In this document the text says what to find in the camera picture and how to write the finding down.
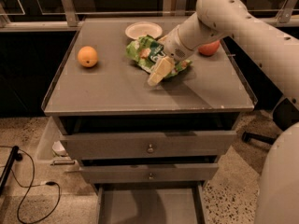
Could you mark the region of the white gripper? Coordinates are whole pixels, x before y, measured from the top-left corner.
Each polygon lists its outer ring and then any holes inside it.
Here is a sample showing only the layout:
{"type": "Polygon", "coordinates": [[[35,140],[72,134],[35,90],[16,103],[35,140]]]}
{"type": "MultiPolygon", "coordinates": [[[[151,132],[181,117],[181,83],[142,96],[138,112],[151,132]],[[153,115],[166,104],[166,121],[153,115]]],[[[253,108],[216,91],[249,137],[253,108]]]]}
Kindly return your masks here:
{"type": "Polygon", "coordinates": [[[167,55],[159,58],[148,78],[148,84],[153,87],[158,85],[175,67],[175,61],[183,61],[193,55],[193,50],[185,47],[178,35],[176,26],[170,33],[160,39],[167,55]]]}

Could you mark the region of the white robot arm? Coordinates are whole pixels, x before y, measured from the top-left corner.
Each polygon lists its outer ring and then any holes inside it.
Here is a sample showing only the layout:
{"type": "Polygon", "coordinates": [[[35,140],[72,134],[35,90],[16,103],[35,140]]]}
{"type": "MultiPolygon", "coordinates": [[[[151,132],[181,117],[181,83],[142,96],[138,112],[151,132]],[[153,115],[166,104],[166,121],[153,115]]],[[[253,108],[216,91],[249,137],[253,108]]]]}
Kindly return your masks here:
{"type": "MultiPolygon", "coordinates": [[[[231,37],[289,99],[299,99],[299,42],[248,13],[240,0],[197,0],[196,12],[164,39],[148,84],[157,85],[176,61],[197,48],[231,37]]],[[[299,122],[287,128],[264,162],[254,224],[299,224],[299,122]]]]}

